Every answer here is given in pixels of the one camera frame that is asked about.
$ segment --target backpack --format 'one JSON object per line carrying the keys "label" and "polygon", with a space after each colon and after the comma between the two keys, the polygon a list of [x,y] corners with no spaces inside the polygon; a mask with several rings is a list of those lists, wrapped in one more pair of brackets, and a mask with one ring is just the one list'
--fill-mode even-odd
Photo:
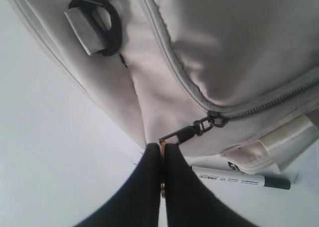
{"label": "backpack", "polygon": [[7,1],[142,148],[174,143],[253,174],[319,138],[318,0]]}

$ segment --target black marker cap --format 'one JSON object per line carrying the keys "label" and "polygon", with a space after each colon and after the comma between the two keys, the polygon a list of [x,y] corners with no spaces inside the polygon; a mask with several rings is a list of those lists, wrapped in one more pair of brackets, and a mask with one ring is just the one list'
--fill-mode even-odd
{"label": "black marker cap", "polygon": [[290,190],[291,183],[289,180],[265,176],[265,187]]}

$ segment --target zipper pull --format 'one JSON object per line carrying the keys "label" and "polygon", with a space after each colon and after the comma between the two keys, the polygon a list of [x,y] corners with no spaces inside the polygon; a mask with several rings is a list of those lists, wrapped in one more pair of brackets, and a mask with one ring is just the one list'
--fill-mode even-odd
{"label": "zipper pull", "polygon": [[175,143],[176,145],[180,145],[195,135],[202,136],[205,132],[211,130],[214,126],[215,127],[224,127],[228,122],[228,119],[222,117],[217,112],[208,111],[207,117],[196,120],[192,126],[186,126],[178,131],[175,131],[169,135],[166,135],[159,139],[159,143]]}

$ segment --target white surface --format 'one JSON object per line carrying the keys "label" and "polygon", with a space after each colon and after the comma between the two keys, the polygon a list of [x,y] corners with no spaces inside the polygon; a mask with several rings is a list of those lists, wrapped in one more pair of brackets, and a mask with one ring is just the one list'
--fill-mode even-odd
{"label": "white surface", "polygon": [[[3,0],[0,20],[0,227],[70,227],[116,192],[141,155],[37,49]],[[319,221],[319,196],[302,185],[209,187],[262,227]],[[159,226],[166,223],[163,212],[162,205]]]}

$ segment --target white marker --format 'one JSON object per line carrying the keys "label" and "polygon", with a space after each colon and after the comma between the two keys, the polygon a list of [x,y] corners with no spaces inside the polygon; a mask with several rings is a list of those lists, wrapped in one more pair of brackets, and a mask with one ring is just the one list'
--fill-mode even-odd
{"label": "white marker", "polygon": [[291,186],[289,180],[275,177],[248,175],[242,172],[223,171],[196,166],[192,166],[191,168],[199,179],[210,181],[236,183],[239,185],[249,186],[264,186],[283,190],[289,190]]}

